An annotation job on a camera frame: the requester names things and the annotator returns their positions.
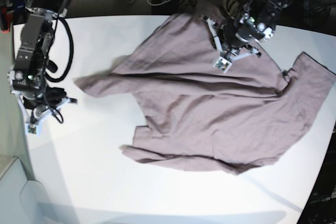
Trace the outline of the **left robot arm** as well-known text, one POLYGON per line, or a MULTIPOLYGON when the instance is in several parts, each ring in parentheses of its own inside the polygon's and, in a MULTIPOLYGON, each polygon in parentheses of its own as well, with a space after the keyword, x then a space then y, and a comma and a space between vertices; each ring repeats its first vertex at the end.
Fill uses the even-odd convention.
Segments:
POLYGON ((270 39, 277 19, 293 0, 243 0, 234 16, 226 15, 217 32, 224 52, 233 52, 253 41, 270 39))

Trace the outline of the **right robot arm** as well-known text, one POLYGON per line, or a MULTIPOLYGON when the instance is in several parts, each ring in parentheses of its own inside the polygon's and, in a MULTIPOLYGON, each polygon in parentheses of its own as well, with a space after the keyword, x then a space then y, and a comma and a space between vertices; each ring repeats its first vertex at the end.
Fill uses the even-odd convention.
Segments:
POLYGON ((67 76, 74 56, 74 40, 65 21, 71 0, 28 0, 30 12, 20 34, 21 45, 14 64, 8 72, 11 93, 18 96, 24 110, 36 112, 46 109, 53 116, 59 114, 58 106, 67 99, 64 89, 51 88, 49 82, 57 83, 67 76), (69 59, 63 74, 52 78, 57 65, 50 59, 49 52, 55 41, 57 23, 64 25, 69 39, 69 59))

